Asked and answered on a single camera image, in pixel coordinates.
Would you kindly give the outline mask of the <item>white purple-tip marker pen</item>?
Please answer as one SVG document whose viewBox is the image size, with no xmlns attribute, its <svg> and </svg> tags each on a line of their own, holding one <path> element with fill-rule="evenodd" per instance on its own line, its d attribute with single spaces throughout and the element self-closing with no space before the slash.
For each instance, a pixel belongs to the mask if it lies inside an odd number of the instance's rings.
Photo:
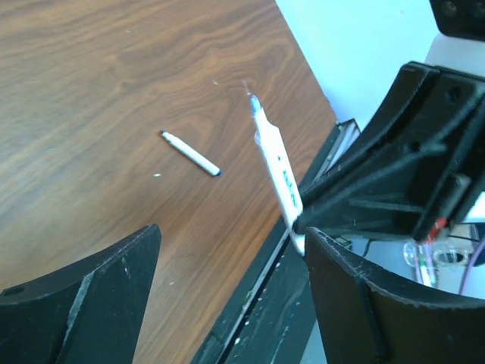
<svg viewBox="0 0 485 364">
<path fill-rule="evenodd" d="M 293 224 L 302 214 L 303 204 L 283 138 L 279 128 L 267 119 L 258 97 L 251 94 L 249 102 L 255 123 L 255 143 L 267 166 L 292 244 L 299 255 L 304 256 L 305 236 L 293 229 Z"/>
</svg>

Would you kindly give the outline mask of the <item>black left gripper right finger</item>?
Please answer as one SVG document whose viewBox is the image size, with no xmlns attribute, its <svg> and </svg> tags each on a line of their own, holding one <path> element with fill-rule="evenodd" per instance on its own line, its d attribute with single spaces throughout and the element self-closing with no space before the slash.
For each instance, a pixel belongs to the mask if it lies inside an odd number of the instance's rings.
<svg viewBox="0 0 485 364">
<path fill-rule="evenodd" d="M 305 262 L 328 363 L 482 363 L 484 301 L 418 284 L 315 227 Z"/>
</svg>

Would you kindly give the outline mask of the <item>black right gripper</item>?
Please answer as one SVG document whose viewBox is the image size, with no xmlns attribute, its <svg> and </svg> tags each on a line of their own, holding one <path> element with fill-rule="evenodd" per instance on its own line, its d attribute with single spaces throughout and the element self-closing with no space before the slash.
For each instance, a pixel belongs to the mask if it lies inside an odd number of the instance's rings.
<svg viewBox="0 0 485 364">
<path fill-rule="evenodd" d="M 461 221 L 483 190 L 484 79 L 409 62 L 355 142 L 302 190 L 293 230 L 422 240 L 437 220 Z"/>
</svg>

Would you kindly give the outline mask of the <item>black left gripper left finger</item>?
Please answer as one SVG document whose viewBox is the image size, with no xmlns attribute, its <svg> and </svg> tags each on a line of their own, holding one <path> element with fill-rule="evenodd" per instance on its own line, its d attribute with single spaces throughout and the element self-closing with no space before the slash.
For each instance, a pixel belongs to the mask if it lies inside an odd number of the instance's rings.
<svg viewBox="0 0 485 364">
<path fill-rule="evenodd" d="M 131 363 L 161 246 L 157 224 L 1 292 L 3 363 Z"/>
</svg>

